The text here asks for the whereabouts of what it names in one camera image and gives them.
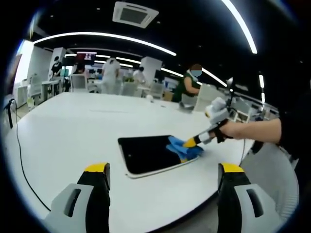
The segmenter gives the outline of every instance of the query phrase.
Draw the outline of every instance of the human hand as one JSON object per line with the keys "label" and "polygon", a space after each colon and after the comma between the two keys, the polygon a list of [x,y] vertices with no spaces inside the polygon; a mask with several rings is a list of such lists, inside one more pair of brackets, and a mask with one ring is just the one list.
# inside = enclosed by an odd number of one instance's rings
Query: human hand
{"label": "human hand", "polygon": [[244,123],[236,123],[228,121],[228,123],[220,127],[220,131],[225,136],[233,137],[234,139],[242,139],[241,132],[244,126],[245,126]]}

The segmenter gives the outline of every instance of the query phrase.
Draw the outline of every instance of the face mask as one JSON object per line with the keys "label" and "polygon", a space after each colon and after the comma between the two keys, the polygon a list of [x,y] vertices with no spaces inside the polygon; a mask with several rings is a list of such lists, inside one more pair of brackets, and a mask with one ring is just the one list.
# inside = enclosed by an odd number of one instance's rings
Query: face mask
{"label": "face mask", "polygon": [[191,75],[193,81],[195,81],[195,82],[199,81],[197,77],[195,77],[193,74],[191,74],[191,71],[189,69],[187,70],[187,73]]}

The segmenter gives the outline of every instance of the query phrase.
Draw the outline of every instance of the white table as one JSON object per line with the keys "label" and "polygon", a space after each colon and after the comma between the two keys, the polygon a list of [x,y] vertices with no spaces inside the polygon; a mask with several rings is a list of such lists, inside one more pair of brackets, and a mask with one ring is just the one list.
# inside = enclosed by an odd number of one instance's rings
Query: white table
{"label": "white table", "polygon": [[[90,93],[62,93],[33,109],[18,122],[26,176],[49,207],[91,164],[111,167],[112,233],[144,233],[186,215],[217,190],[218,163],[238,164],[243,141],[216,140],[202,145],[204,155],[187,165],[130,179],[117,139],[171,134],[188,139],[209,126],[202,113],[186,114],[161,107],[161,101]],[[246,141],[245,153],[252,141]],[[38,218],[48,211],[23,178],[14,127],[6,137],[8,165],[26,203]]]}

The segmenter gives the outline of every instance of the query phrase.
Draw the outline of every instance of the white shirt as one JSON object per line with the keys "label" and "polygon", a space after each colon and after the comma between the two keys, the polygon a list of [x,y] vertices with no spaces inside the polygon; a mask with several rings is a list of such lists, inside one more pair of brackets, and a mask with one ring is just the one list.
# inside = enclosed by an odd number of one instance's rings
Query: white shirt
{"label": "white shirt", "polygon": [[120,69],[120,63],[117,60],[114,60],[114,62],[112,64],[110,64],[110,61],[108,60],[103,65],[104,76],[109,76],[109,77],[115,78],[117,69]]}
{"label": "white shirt", "polygon": [[133,73],[133,77],[134,77],[134,80],[139,83],[146,81],[144,74],[140,70],[135,70]]}

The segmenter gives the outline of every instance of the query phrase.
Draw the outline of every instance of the air conditioner vent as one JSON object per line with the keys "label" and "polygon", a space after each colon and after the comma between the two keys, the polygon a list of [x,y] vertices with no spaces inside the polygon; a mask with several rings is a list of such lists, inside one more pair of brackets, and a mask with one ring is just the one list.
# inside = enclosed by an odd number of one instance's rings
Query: air conditioner vent
{"label": "air conditioner vent", "polygon": [[146,28],[159,14],[159,11],[127,2],[115,4],[112,21]]}

